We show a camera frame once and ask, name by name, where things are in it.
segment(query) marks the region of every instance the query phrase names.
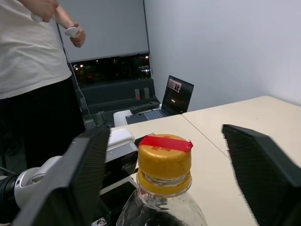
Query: white t-shirt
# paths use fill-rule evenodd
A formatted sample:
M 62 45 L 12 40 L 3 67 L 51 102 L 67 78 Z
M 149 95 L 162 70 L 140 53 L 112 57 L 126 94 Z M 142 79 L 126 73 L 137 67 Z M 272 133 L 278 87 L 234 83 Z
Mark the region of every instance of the white t-shirt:
M 51 23 L 35 23 L 17 0 L 0 0 L 0 99 L 71 76 Z

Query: laptop keyboard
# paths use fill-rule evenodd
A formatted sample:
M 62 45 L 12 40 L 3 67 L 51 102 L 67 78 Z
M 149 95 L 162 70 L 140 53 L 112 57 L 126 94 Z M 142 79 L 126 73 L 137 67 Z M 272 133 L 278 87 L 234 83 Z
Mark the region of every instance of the laptop keyboard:
M 147 120 L 160 119 L 165 117 L 165 114 L 163 115 L 161 111 L 146 112 L 144 113 L 144 115 L 147 118 Z

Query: black device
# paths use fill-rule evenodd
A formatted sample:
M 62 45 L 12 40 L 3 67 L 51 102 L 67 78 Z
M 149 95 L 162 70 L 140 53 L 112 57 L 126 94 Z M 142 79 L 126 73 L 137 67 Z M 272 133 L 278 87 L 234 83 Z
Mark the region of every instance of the black device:
M 150 109 L 153 109 L 153 108 L 159 108 L 160 107 L 160 103 L 159 102 L 156 102 L 156 101 L 151 101 L 147 104 L 144 104 L 144 105 L 140 105 L 140 106 L 133 106 L 130 108 L 130 111 L 132 114 L 137 114 L 139 112 L 143 112 L 143 111 L 146 111 L 146 110 L 150 110 Z
M 222 132 L 238 185 L 258 224 L 300 226 L 301 169 L 264 134 L 233 125 L 224 125 Z
M 194 85 L 169 76 L 161 109 L 127 116 L 127 123 L 133 124 L 187 112 L 193 88 Z
M 13 225 L 88 226 L 100 218 L 105 218 L 108 226 L 116 225 L 136 187 L 124 183 L 100 196 L 99 191 L 122 178 L 117 172 L 129 178 L 135 170 L 137 151 L 130 153 L 125 147 L 127 154 L 118 158 L 110 155 L 108 159 L 109 135 L 110 129 L 96 128 L 75 138 L 66 154 L 36 186 Z

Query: laptop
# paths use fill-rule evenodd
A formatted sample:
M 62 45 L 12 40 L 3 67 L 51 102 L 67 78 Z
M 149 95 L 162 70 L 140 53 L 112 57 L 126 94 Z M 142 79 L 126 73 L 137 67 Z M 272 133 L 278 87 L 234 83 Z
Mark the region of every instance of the laptop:
M 194 85 L 173 76 L 169 76 L 161 109 L 127 116 L 127 124 L 129 125 L 187 112 L 193 88 Z

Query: person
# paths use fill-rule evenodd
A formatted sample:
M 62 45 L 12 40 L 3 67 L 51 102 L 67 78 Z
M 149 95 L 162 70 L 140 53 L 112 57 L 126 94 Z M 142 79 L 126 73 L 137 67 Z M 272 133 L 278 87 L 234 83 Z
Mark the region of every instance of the person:
M 85 130 L 53 15 L 79 28 L 70 40 L 82 47 L 85 31 L 56 0 L 0 0 L 0 142 L 5 128 L 21 134 L 27 168 L 63 155 Z

